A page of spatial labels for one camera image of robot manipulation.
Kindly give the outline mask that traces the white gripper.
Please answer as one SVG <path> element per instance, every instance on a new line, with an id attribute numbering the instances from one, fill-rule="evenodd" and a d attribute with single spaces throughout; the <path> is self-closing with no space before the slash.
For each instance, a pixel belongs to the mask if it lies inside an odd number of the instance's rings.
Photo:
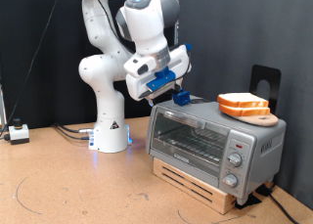
<path id="1" fill-rule="evenodd" d="M 124 64 L 130 96 L 136 101 L 147 98 L 153 107 L 151 99 L 173 88 L 174 82 L 189 71 L 189 61 L 186 45 L 170 51 L 166 43 L 137 44 L 135 54 Z M 182 80 L 175 82 L 175 90 L 182 90 Z"/>

